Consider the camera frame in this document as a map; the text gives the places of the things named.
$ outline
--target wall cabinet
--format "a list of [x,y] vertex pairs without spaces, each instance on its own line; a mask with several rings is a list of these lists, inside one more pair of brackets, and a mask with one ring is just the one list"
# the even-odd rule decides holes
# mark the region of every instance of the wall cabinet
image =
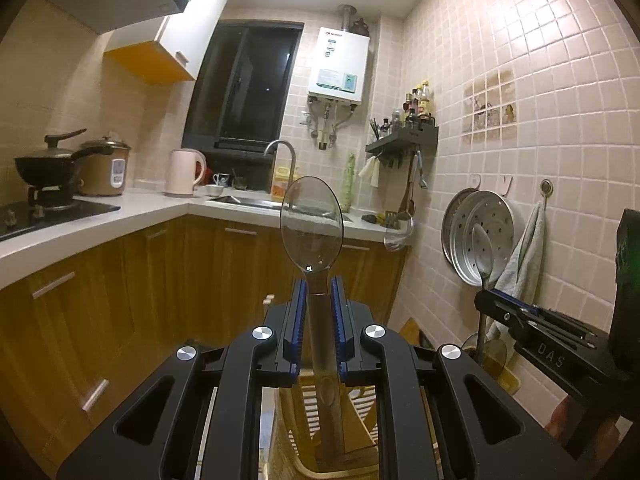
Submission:
[[152,84],[198,78],[227,0],[191,0],[184,12],[119,28],[104,55]]
[[[332,270],[386,322],[404,253],[345,240]],[[273,228],[184,216],[112,240],[0,290],[0,408],[51,477],[178,345],[224,346],[302,274]],[[109,381],[94,405],[91,394]]]

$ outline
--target white water heater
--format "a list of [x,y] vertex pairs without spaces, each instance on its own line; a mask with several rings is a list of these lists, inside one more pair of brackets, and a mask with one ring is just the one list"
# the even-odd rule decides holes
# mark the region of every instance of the white water heater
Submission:
[[361,104],[368,53],[366,36],[322,27],[309,79],[309,95]]

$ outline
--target perforated metal plate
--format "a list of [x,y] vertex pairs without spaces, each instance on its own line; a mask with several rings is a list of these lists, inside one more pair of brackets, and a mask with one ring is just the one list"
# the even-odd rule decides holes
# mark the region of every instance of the perforated metal plate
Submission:
[[449,205],[447,206],[447,210],[444,212],[444,216],[442,217],[442,227],[440,229],[440,241],[442,243],[442,253],[444,257],[450,264],[453,264],[451,260],[451,245],[450,245],[450,237],[451,237],[451,225],[453,223],[453,217],[456,214],[456,211],[462,204],[463,200],[468,197],[470,194],[475,193],[476,190],[473,187],[467,187],[462,191],[456,193],[456,195],[451,199]]
[[481,286],[471,241],[475,224],[480,224],[491,240],[494,271],[490,282],[494,282],[502,274],[517,241],[513,210],[500,195],[477,191],[462,201],[453,217],[449,239],[453,266],[465,283]]

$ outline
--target stove knob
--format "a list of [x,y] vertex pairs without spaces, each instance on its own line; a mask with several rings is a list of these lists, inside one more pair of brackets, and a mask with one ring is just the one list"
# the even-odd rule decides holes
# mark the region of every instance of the stove knob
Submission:
[[18,224],[18,219],[15,217],[15,213],[11,209],[9,209],[6,214],[4,224],[9,228],[15,227]]

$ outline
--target triangular cutout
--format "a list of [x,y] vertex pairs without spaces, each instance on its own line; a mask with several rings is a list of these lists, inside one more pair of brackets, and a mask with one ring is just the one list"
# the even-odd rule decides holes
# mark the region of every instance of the triangular cutout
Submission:
[[160,379],[116,423],[116,434],[142,444],[142,446],[149,446],[153,442],[160,417],[173,387],[174,378],[163,377]]
[[473,376],[465,378],[482,434],[488,444],[498,444],[520,433],[520,424],[495,397]]

